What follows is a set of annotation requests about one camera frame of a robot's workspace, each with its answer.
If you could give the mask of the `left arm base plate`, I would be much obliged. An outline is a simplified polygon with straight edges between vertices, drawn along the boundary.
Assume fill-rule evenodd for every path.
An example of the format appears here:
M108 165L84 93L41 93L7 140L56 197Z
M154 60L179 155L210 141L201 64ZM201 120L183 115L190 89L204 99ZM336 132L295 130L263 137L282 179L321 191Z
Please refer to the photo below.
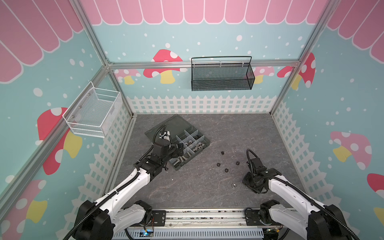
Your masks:
M145 214L144 219L132 225L132 227L164 227L166 221L166 211L152 210L151 214Z

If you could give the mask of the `silver wing nut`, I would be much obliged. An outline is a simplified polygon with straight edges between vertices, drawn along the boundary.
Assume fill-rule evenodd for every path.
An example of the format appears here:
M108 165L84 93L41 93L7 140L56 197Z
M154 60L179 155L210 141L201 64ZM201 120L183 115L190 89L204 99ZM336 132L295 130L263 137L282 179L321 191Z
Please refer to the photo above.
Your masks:
M204 145L198 145L198 146L196 146L196 147L193 149L193 151L194 151L194 152L197 152L198 150L203 149L203 148L204 148Z

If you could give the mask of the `grey plastic organizer box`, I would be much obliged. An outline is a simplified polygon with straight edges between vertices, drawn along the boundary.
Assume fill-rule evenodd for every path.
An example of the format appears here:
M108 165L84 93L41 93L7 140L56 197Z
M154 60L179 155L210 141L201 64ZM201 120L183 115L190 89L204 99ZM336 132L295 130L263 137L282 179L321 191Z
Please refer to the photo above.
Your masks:
M174 115L167 120L161 122L160 124L156 125L152 129L145 132L145 135L152 140L153 136L155 135L156 130L161 127L162 125L166 125L166 130L170 132L171 134L171 140L173 143L183 143L184 144L184 155L187 158L195 158L198 154L200 154L204 149L210 146L211 141L205 137L205 135L195 128L192 124L187 122L185 119L183 119L180 115ZM203 149L198 150L197 152L194 152L193 149L198 145L204 145ZM171 159L170 164L173 165L173 163L177 159ZM178 171L182 166L174 166L173 168Z

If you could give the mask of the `aluminium mounting rail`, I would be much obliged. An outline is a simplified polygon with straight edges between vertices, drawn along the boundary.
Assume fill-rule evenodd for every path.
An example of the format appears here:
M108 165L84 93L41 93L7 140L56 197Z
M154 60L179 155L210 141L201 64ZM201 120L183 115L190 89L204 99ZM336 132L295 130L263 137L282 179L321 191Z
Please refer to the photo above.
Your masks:
M239 223L240 219L245 221L244 211L237 210L208 210L202 211L192 210L191 212L182 212L175 210L166 214L165 226L168 226L172 222L179 221L182 223L191 222L192 224L203 223L205 225L208 222L212 222L213 225L228 226Z

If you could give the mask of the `silver hex bolt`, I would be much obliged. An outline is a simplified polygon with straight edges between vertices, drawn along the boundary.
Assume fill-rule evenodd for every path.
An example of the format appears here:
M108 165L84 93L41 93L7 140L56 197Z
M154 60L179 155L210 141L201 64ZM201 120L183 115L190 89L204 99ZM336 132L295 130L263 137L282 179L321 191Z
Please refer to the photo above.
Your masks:
M177 160L173 163L174 166L182 166L184 164L186 164L187 162L189 162L191 160L191 158L187 158L185 156L182 156L182 157L178 157Z

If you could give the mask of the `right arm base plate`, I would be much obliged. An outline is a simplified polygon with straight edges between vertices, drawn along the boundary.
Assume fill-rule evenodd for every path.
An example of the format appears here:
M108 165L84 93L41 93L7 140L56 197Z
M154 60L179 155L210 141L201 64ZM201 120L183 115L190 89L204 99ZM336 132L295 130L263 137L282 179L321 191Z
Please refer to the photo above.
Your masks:
M247 226L282 226L280 223L274 222L271 219L262 218L260 209L246 208L244 216Z

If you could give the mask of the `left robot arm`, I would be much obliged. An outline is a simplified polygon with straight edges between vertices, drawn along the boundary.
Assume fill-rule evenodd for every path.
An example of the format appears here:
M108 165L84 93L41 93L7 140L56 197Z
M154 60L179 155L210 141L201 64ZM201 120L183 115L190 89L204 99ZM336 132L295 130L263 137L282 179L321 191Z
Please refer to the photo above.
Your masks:
M138 201L124 210L124 204L166 169L170 159L183 154L183 144L172 143L166 125L161 125L150 149L134 164L135 169L126 179L94 202L82 203L75 224L64 239L110 240L114 234L132 225L146 225L151 218L151 206Z

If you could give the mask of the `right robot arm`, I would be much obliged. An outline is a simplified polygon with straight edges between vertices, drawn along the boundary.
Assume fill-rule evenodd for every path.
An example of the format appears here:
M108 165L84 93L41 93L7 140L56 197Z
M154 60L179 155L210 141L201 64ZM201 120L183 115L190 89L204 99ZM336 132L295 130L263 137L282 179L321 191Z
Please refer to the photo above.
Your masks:
M278 201L260 205L258 220L264 225L279 223L305 240L357 240L347 226L342 211L335 205L325 205L290 183L276 169L268 169L250 149L246 150L249 172L243 184L256 194L271 191L284 199L293 210Z

